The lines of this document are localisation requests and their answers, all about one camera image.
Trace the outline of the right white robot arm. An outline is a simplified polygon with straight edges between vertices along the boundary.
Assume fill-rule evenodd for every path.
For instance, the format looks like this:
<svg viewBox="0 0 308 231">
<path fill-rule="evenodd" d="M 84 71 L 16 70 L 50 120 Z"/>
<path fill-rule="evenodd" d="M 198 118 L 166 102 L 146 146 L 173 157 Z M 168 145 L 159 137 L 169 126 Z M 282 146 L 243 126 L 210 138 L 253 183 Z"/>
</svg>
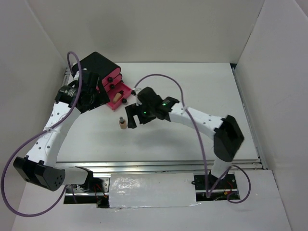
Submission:
<svg viewBox="0 0 308 231">
<path fill-rule="evenodd" d="M 170 96 L 162 99 L 150 87 L 135 94 L 136 102 L 125 107 L 128 128 L 136 128 L 134 116 L 140 124 L 147 124 L 154 119 L 179 123 L 205 134 L 214 143 L 216 156 L 208 174 L 208 182 L 214 188 L 221 188 L 226 183 L 226 171 L 241 147 L 244 136 L 236 119 L 228 115 L 219 117 L 209 115 Z"/>
</svg>

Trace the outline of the foundation bottle with black cap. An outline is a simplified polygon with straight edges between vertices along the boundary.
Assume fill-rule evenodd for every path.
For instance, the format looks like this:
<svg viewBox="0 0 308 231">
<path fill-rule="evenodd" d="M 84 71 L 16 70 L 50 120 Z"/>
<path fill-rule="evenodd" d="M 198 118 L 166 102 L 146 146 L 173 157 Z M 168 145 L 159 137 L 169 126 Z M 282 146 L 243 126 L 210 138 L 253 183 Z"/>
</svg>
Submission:
<svg viewBox="0 0 308 231">
<path fill-rule="evenodd" d="M 120 92 L 116 93 L 116 95 L 113 98 L 113 103 L 117 103 L 121 98 L 124 92 L 121 90 Z"/>
</svg>

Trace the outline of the foundation bottle with silver pump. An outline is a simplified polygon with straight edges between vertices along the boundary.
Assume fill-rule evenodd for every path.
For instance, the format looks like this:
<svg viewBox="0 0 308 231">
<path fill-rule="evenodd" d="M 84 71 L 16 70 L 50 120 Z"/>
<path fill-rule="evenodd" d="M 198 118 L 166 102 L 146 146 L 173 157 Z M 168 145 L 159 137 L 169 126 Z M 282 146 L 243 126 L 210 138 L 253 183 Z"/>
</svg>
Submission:
<svg viewBox="0 0 308 231">
<path fill-rule="evenodd" d="M 121 129 L 126 129 L 127 128 L 126 120 L 123 117 L 119 118 L 119 125 L 120 125 Z"/>
</svg>

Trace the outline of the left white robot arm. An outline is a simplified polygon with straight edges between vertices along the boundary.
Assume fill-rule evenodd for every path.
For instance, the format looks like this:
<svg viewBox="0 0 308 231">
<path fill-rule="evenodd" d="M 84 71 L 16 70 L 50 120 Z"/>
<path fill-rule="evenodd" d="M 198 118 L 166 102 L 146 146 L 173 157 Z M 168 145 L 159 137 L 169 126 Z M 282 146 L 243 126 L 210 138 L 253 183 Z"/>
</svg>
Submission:
<svg viewBox="0 0 308 231">
<path fill-rule="evenodd" d="M 94 187 L 93 172 L 83 167 L 56 168 L 60 148 L 76 119 L 87 111 L 108 103 L 109 97 L 97 73 L 82 71 L 82 79 L 62 86 L 55 97 L 44 133 L 24 158 L 16 157 L 13 166 L 29 183 L 50 191 L 76 184 L 82 191 Z"/>
</svg>

